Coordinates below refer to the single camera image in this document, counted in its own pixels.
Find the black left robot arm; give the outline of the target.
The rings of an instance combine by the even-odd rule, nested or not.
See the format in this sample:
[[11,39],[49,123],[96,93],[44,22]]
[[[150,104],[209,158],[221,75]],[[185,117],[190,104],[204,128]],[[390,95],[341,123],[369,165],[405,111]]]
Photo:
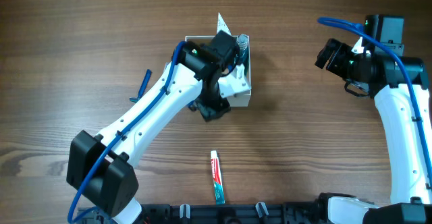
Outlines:
[[194,103],[205,121],[220,118],[230,104],[220,92],[219,79],[234,69],[239,46],[224,31],[209,43],[181,41],[163,75],[135,105],[96,136],[82,130],[70,144],[66,181],[77,192],[68,223],[81,196],[118,223],[133,223],[142,209],[135,199],[139,188],[134,171],[146,148],[185,106]]

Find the white lotion tube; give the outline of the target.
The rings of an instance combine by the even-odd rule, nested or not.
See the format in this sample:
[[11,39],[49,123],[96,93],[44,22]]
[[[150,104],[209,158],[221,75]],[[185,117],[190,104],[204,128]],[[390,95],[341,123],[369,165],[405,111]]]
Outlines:
[[217,17],[217,33],[219,32],[224,32],[228,35],[232,35],[220,13],[218,13],[218,17]]

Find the blue disposable razor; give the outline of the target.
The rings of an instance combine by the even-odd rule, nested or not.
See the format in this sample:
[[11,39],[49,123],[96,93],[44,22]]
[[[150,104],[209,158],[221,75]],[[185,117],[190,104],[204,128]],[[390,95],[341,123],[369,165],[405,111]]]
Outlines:
[[152,74],[152,71],[151,70],[146,70],[146,73],[145,73],[145,75],[144,75],[144,78],[143,78],[143,80],[142,80],[142,83],[141,83],[141,85],[140,85],[140,88],[139,88],[139,90],[138,90],[138,93],[137,93],[137,96],[135,96],[135,97],[130,97],[129,98],[129,100],[130,100],[130,102],[132,102],[132,103],[137,103],[141,98],[142,98],[142,96],[144,95],[144,92],[145,92],[145,90],[146,90],[146,87],[147,87],[147,85],[148,85],[148,82],[149,82],[149,80],[150,80],[150,78],[151,78],[151,74]]

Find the Colgate toothpaste tube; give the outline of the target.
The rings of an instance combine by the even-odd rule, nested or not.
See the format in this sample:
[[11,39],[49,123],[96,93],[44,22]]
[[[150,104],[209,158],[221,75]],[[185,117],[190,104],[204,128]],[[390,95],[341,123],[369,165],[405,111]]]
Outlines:
[[225,204],[220,161],[216,150],[211,151],[211,171],[216,204]]

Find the blue Listerine mouthwash bottle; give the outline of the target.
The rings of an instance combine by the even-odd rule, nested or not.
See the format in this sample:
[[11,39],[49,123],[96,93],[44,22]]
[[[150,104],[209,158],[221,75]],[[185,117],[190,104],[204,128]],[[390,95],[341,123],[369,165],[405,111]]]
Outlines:
[[244,66],[244,75],[246,76],[249,68],[249,36],[241,34],[237,37],[236,42],[239,47],[238,54],[236,55],[236,65]]

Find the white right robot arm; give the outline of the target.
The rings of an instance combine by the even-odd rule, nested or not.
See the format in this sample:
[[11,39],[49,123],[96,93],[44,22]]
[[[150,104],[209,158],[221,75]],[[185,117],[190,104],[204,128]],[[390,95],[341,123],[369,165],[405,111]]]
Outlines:
[[404,18],[376,14],[368,15],[364,24],[326,17],[317,21],[358,35],[353,47],[330,38],[315,65],[339,76],[346,92],[374,100],[391,167],[389,205],[379,207],[345,194],[321,194],[321,220],[430,223],[429,78],[422,59],[403,55]]

